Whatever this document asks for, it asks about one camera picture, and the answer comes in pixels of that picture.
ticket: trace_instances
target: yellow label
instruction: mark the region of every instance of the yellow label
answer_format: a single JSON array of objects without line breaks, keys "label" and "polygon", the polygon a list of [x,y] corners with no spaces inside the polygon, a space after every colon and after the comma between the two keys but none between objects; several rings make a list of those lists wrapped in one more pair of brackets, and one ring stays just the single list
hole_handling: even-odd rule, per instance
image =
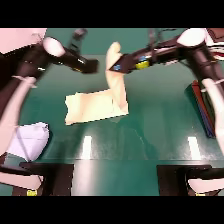
[{"label": "yellow label", "polygon": [[205,194],[195,193],[196,196],[205,196]]},{"label": "yellow label", "polygon": [[35,190],[35,191],[28,190],[27,191],[27,196],[37,196],[37,190]]},{"label": "yellow label", "polygon": [[147,67],[149,67],[149,62],[148,61],[143,61],[143,62],[140,62],[140,63],[136,64],[136,68],[139,69],[139,70],[147,68]]}]

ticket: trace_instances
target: teal surface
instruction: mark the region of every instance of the teal surface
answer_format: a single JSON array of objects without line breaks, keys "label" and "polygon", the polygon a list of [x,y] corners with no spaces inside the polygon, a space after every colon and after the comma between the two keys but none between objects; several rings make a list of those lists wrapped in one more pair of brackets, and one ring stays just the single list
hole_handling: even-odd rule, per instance
[{"label": "teal surface", "polygon": [[[73,31],[49,28],[47,35],[66,45]],[[147,29],[89,29],[83,53],[100,61],[99,73],[82,75],[52,65],[37,83],[38,88],[30,91],[20,125],[42,121],[52,132],[37,162],[74,163],[72,195],[158,195],[157,164],[223,167],[224,157],[217,141],[206,137],[189,88],[194,76],[179,63],[125,76],[129,115],[65,125],[65,96],[108,89],[105,54],[113,41],[121,43],[122,52],[138,50],[147,44]],[[85,136],[92,137],[90,160],[83,159]],[[200,161],[194,161],[188,137],[196,137]]]}]

